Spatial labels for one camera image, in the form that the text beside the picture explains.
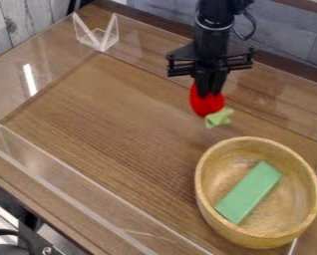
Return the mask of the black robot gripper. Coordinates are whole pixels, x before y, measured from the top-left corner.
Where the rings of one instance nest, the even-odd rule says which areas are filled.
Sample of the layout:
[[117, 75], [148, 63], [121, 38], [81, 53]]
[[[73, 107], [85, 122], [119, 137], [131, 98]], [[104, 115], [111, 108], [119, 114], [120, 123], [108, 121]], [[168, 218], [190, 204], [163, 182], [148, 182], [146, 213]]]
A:
[[195, 24], [192, 40], [166, 54], [167, 75], [195, 76], [194, 82], [200, 98], [208, 93], [208, 71], [216, 71], [211, 82], [211, 93], [216, 96], [222, 91], [227, 71], [250, 69], [253, 65], [254, 49], [230, 47], [231, 28], [232, 24], [218, 28]]

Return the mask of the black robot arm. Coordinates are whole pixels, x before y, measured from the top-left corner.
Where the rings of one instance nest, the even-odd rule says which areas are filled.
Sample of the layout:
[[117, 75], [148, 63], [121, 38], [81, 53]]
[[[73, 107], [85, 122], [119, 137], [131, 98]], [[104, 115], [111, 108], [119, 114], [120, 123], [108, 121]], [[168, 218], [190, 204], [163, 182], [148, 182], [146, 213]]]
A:
[[[254, 0], [199, 0], [194, 16], [192, 40], [166, 54], [166, 71], [170, 77], [190, 75], [196, 95], [218, 96], [231, 71], [250, 69], [254, 49], [240, 53], [228, 50], [230, 32], [244, 41], [255, 32], [255, 20], [246, 11]], [[253, 30], [242, 35], [234, 29], [234, 17], [243, 15]]]

